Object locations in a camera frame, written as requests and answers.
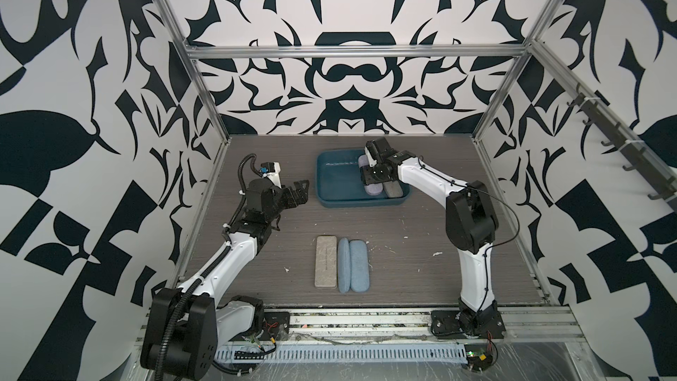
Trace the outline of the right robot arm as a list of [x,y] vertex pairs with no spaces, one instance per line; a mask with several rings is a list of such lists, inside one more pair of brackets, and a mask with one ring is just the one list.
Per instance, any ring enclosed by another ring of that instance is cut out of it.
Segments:
[[441,205],[445,230],[456,247],[461,272],[457,312],[431,313],[430,331],[437,339],[491,339],[502,331],[492,282],[491,257],[499,244],[495,198],[484,183],[454,178],[420,156],[392,148],[385,138],[366,143],[368,165],[361,168],[364,185],[397,182],[418,189]]

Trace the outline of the beige glasses case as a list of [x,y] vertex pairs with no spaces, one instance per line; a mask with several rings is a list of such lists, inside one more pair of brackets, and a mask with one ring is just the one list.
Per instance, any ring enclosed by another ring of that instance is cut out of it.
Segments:
[[317,237],[314,278],[316,288],[336,289],[338,285],[337,250],[338,238],[336,236]]

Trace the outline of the grey glasses case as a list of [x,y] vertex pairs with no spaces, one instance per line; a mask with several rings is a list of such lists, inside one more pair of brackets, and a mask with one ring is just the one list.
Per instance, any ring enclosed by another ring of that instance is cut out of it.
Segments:
[[398,199],[405,195],[403,188],[398,181],[383,183],[383,189],[389,199]]

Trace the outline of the purple glasses case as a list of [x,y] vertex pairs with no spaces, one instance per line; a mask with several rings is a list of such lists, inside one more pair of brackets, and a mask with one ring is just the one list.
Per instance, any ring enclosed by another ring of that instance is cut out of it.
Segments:
[[[371,169],[372,166],[370,164],[370,159],[368,158],[367,155],[361,155],[358,158],[358,167],[360,169]],[[379,194],[382,194],[384,192],[384,184],[383,183],[372,183],[372,185],[364,185],[364,190],[366,194],[370,196],[377,196]]]

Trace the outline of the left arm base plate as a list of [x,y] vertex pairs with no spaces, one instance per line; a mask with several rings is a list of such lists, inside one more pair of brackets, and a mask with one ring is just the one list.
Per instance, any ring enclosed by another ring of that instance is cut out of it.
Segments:
[[268,312],[254,317],[251,326],[241,333],[232,337],[231,341],[258,340],[268,341],[271,338],[275,340],[285,340],[289,335],[291,314],[289,312]]

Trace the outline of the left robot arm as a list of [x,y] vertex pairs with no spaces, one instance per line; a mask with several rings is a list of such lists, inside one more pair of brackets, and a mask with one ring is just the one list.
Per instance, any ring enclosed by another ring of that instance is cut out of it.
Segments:
[[182,284],[161,289],[153,298],[140,364],[156,380],[199,380],[215,366],[222,342],[238,335],[257,336],[263,330],[260,300],[234,298],[219,304],[230,285],[279,230],[281,214],[306,204],[310,181],[291,185],[280,181],[280,164],[257,164],[246,155],[238,165],[240,202],[223,225],[223,243],[213,257]]

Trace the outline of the light blue glasses case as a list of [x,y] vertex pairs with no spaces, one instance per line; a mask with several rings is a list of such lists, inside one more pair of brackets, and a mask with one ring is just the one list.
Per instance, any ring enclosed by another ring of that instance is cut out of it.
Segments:
[[341,294],[345,294],[351,289],[351,277],[350,241],[347,238],[342,238],[338,241],[337,247],[337,281],[338,291]]

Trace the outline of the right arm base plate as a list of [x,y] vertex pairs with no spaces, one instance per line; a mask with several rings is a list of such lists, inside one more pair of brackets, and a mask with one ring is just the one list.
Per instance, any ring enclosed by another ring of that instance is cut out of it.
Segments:
[[430,313],[430,332],[437,339],[503,339],[506,324],[497,303],[474,312],[465,305],[459,310],[434,310]]

